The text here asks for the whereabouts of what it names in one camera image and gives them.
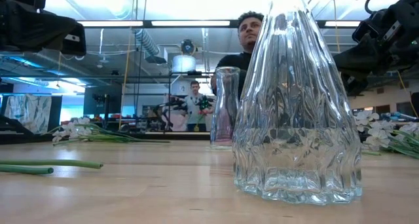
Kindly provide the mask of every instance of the wooden tabletop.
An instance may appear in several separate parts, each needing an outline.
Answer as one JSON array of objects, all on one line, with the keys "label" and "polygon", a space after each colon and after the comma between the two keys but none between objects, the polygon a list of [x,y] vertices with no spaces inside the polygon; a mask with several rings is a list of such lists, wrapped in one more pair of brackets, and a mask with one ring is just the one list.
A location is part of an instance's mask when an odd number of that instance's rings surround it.
[{"label": "wooden tabletop", "polygon": [[0,173],[0,223],[419,223],[419,160],[363,156],[363,196],[313,206],[238,191],[230,151],[169,144],[0,145],[0,159],[81,159],[101,170],[54,167],[49,176]]}]

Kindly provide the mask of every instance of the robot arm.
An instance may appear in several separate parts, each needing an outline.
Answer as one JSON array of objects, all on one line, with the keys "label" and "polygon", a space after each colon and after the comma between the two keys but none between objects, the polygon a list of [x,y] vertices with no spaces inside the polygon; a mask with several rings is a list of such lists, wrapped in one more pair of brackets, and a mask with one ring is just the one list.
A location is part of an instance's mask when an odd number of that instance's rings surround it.
[{"label": "robot arm", "polygon": [[333,56],[349,96],[368,86],[369,75],[405,71],[419,64],[419,0],[399,0],[362,21],[352,39],[355,47]]}]

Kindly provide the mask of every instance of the glass bottle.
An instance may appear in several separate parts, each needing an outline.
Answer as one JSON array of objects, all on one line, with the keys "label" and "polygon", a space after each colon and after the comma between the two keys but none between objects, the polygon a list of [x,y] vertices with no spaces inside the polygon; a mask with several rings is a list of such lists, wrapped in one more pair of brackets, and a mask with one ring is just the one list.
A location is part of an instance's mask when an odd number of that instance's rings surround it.
[{"label": "glass bottle", "polygon": [[270,200],[361,195],[361,143],[333,57],[304,0],[273,0],[233,136],[234,183]]},{"label": "glass bottle", "polygon": [[215,70],[217,101],[211,126],[213,149],[231,149],[238,107],[239,74],[238,67],[218,67]]}]

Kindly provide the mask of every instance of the glass vase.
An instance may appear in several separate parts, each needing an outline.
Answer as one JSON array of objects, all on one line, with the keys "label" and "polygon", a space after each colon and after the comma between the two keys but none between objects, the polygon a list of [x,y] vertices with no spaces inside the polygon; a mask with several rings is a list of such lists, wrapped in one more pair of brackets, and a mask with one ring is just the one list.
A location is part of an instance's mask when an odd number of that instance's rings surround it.
[{"label": "glass vase", "polygon": [[217,102],[212,118],[211,148],[231,149],[234,124],[238,108],[238,67],[218,67]]},{"label": "glass vase", "polygon": [[361,195],[361,143],[340,75],[304,0],[273,0],[233,136],[234,183],[269,200]]}]

